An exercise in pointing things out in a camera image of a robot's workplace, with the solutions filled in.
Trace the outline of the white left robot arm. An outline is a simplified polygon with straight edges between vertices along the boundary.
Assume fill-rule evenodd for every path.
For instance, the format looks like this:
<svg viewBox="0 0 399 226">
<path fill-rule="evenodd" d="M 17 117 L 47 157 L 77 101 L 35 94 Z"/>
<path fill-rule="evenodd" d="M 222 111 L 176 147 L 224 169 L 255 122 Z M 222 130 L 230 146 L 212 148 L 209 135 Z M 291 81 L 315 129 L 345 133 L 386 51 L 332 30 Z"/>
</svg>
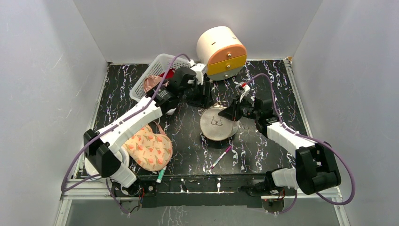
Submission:
<svg viewBox="0 0 399 226">
<path fill-rule="evenodd" d="M 150 122 L 173 114 L 184 95 L 200 100 L 206 72 L 205 65 L 197 64 L 145 77 L 139 85 L 144 95 L 132 109 L 107 127 L 84 134 L 85 157 L 94 174 L 112 179 L 129 196 L 137 195 L 141 180 L 129 168 L 130 159 L 144 170 L 161 171 L 173 156 L 170 138 L 163 130 L 154 132 Z"/>
</svg>

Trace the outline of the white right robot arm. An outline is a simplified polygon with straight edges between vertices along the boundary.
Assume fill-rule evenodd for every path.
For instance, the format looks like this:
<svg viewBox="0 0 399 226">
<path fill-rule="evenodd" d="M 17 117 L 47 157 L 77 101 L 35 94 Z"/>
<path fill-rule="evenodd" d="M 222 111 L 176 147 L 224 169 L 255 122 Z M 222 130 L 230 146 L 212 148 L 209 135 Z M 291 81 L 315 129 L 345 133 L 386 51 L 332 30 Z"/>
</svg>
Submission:
<svg viewBox="0 0 399 226">
<path fill-rule="evenodd" d="M 219 114 L 230 121 L 242 117 L 253 119 L 256 129 L 277 143 L 295 159 L 294 168 L 278 168 L 265 174 L 264 182 L 249 186 L 249 190 L 264 190 L 277 195 L 284 187 L 301 189 L 307 195 L 341 184 L 341 175 L 332 151 L 320 142 L 310 141 L 293 132 L 275 113 L 272 99 L 234 98 L 232 104 Z"/>
</svg>

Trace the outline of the white mesh laundry bag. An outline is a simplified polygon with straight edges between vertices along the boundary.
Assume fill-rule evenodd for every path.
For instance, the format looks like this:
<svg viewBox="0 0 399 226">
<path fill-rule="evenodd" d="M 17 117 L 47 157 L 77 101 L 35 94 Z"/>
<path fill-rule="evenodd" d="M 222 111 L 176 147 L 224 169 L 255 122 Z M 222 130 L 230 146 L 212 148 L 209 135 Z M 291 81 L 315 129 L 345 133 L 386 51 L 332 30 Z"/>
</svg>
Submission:
<svg viewBox="0 0 399 226">
<path fill-rule="evenodd" d="M 223 141 L 236 134 L 239 121 L 231 121 L 218 114 L 226 107 L 215 105 L 205 109 L 200 117 L 200 129 L 203 135 L 213 141 Z"/>
</svg>

